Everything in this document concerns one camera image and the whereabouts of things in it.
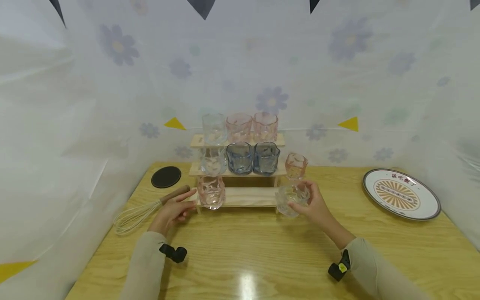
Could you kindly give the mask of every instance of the person's left hand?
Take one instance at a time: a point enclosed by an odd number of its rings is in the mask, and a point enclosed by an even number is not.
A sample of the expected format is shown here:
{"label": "person's left hand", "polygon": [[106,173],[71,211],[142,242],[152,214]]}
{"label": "person's left hand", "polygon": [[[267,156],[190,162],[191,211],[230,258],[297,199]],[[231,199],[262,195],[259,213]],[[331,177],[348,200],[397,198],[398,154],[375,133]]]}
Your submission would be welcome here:
{"label": "person's left hand", "polygon": [[158,232],[166,237],[172,226],[178,222],[185,221],[188,212],[195,209],[197,205],[196,201],[183,200],[194,195],[196,192],[197,190],[193,189],[164,203],[147,231]]}

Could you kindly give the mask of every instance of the plate rim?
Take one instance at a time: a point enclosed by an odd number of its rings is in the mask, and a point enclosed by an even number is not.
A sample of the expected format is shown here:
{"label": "plate rim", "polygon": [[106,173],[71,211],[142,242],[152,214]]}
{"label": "plate rim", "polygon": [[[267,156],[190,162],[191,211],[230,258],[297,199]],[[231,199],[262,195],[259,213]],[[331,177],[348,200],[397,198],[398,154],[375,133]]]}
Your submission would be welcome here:
{"label": "plate rim", "polygon": [[[412,217],[408,217],[408,216],[404,216],[402,214],[399,214],[393,210],[390,210],[389,208],[386,208],[382,205],[380,205],[378,203],[378,201],[372,196],[372,194],[368,191],[367,189],[367,186],[365,184],[365,180],[367,179],[367,176],[372,173],[372,172],[375,172],[375,171],[393,171],[393,172],[396,172],[396,173],[400,173],[400,174],[403,174],[407,177],[410,177],[412,178],[413,180],[415,180],[416,182],[420,183],[424,188],[426,188],[432,195],[433,197],[435,198],[435,200],[437,201],[437,204],[438,204],[438,208],[437,208],[437,211],[435,212],[435,214],[433,214],[432,216],[428,217],[428,218],[412,218]],[[426,186],[423,182],[421,182],[420,180],[416,179],[415,177],[413,176],[410,176],[408,174],[405,174],[404,172],[401,172],[401,171],[397,171],[397,170],[394,170],[394,169],[388,169],[388,168],[375,168],[375,169],[372,169],[370,171],[368,171],[367,173],[365,173],[365,175],[363,175],[363,179],[362,179],[362,185],[363,185],[363,189],[367,192],[367,194],[370,196],[370,198],[375,202],[377,203],[377,205],[381,206],[383,209],[391,212],[392,214],[395,214],[397,216],[400,216],[402,218],[405,218],[405,219],[409,219],[409,220],[415,220],[415,221],[428,221],[428,220],[432,220],[432,219],[435,219],[441,212],[442,212],[442,204],[440,203],[440,200],[438,200],[438,197],[437,195],[428,187]]]}

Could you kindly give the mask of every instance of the hand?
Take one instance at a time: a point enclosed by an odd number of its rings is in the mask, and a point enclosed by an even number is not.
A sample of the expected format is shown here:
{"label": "hand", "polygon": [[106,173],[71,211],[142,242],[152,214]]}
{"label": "hand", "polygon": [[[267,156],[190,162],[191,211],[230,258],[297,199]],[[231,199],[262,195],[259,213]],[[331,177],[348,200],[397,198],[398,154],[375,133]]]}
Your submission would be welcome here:
{"label": "hand", "polygon": [[302,180],[301,182],[310,190],[308,206],[302,206],[295,202],[289,202],[288,205],[297,213],[306,216],[313,223],[323,227],[333,216],[318,189],[318,185],[310,180]]}
{"label": "hand", "polygon": [[172,226],[178,222],[185,221],[188,213],[196,207],[196,201],[185,201],[188,197],[195,195],[196,189],[178,195],[163,204],[147,231],[154,231],[166,237]]}

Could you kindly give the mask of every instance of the glass cup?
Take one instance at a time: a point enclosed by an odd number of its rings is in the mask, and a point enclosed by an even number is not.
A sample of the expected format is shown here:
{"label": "glass cup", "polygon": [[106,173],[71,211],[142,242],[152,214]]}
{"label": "glass cup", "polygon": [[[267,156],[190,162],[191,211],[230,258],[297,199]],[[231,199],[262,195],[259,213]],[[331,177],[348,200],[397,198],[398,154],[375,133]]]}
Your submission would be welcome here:
{"label": "glass cup", "polygon": [[197,191],[200,204],[208,209],[219,209],[225,202],[225,184],[221,176],[199,177]]}
{"label": "glass cup", "polygon": [[202,172],[209,176],[218,176],[227,170],[225,147],[206,148],[202,150]]}
{"label": "glass cup", "polygon": [[251,139],[252,117],[237,113],[227,117],[228,141],[230,143],[249,142]]}
{"label": "glass cup", "polygon": [[300,180],[305,175],[308,160],[297,153],[290,153],[285,161],[285,169],[287,170],[287,178],[290,180]]}
{"label": "glass cup", "polygon": [[280,149],[272,142],[257,143],[253,147],[253,172],[272,176],[278,165]]}
{"label": "glass cup", "polygon": [[296,217],[299,213],[291,209],[288,202],[292,201],[306,206],[310,199],[310,191],[302,182],[289,182],[288,185],[282,185],[278,188],[275,199],[276,208],[279,212],[289,217]]}
{"label": "glass cup", "polygon": [[278,117],[268,112],[257,112],[253,117],[253,139],[258,142],[275,142]]}
{"label": "glass cup", "polygon": [[221,145],[227,140],[225,116],[222,114],[206,114],[202,116],[204,141],[206,145]]}
{"label": "glass cup", "polygon": [[236,175],[248,175],[253,170],[253,147],[240,142],[227,146],[228,169]]}

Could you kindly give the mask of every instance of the black wrist strap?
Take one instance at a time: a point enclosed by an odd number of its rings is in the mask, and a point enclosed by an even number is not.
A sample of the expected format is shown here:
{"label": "black wrist strap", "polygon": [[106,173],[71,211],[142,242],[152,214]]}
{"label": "black wrist strap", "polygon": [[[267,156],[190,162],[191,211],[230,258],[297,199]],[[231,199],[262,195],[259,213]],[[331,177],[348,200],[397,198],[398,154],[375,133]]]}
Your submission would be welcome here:
{"label": "black wrist strap", "polygon": [[350,256],[348,255],[348,250],[343,251],[342,259],[338,264],[331,264],[328,268],[328,273],[332,276],[336,281],[340,281],[345,273],[350,270]]}
{"label": "black wrist strap", "polygon": [[187,249],[183,247],[178,247],[175,250],[175,248],[165,243],[163,243],[163,245],[158,250],[160,250],[160,252],[165,254],[166,257],[178,264],[183,262],[185,260],[185,257],[187,256]]}

